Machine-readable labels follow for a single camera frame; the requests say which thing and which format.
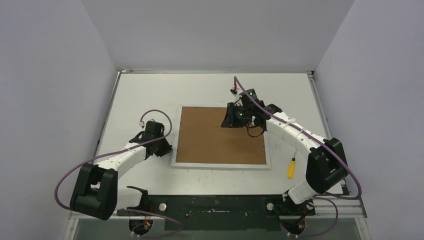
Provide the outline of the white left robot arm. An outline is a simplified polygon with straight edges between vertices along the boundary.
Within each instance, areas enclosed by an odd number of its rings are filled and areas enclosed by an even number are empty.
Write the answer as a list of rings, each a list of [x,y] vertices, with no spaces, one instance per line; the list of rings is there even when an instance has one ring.
[[[119,179],[149,157],[172,152],[164,130],[162,123],[149,120],[144,130],[118,153],[96,164],[83,164],[71,195],[70,209],[104,221],[115,211],[127,208],[136,215],[144,215],[149,210],[148,191],[130,185],[119,186]]]

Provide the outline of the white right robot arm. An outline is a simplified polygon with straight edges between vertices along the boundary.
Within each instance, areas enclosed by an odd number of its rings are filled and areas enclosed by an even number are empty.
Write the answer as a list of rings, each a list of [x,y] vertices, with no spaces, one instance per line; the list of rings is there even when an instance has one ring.
[[[243,92],[234,87],[230,92],[234,101],[227,104],[221,127],[260,127],[264,132],[280,137],[307,160],[304,179],[282,195],[282,207],[286,213],[296,214],[305,201],[325,194],[348,175],[341,164],[346,162],[343,146],[337,139],[316,136],[276,105],[265,105],[253,88]]]

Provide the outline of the white picture frame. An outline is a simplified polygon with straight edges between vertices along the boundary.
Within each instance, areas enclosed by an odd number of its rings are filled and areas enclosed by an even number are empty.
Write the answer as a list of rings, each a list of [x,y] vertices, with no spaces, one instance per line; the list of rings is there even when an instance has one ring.
[[[225,107],[182,105],[172,128],[171,166],[270,169],[267,134],[260,127],[223,128],[225,114]]]

